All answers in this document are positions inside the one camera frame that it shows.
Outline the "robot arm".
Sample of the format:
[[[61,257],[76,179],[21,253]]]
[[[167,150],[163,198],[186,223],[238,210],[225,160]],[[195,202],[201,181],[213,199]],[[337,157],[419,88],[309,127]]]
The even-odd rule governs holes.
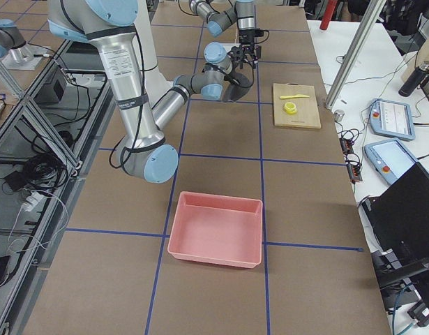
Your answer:
[[[218,12],[211,6],[211,1],[192,0],[188,2],[190,11],[201,17],[213,37],[218,37],[228,28],[236,25],[238,30],[239,46],[233,47],[230,54],[233,60],[240,65],[250,64],[256,69],[261,57],[260,42],[264,34],[269,36],[269,30],[257,28],[254,1],[235,1],[227,10]]]
[[[200,74],[181,75],[161,98],[150,103],[143,54],[134,22],[137,1],[48,1],[50,31],[58,37],[94,46],[99,53],[126,136],[116,149],[114,168],[149,183],[164,183],[176,172],[179,156],[166,144],[163,128],[193,94],[207,100],[237,101],[252,86],[236,71],[236,49],[227,52],[217,42],[205,47],[206,63]]]

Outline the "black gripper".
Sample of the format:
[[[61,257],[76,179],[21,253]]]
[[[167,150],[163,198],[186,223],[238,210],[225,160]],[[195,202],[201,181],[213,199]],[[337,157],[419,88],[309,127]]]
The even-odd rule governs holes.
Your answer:
[[[258,60],[261,57],[262,47],[260,45],[242,45],[234,46],[231,49],[231,60],[235,66],[243,68],[248,64],[251,68],[256,68]]]
[[[238,87],[244,87],[246,85],[246,77],[242,73],[236,72],[234,69],[226,73],[224,75],[224,79],[227,80],[230,84]]]

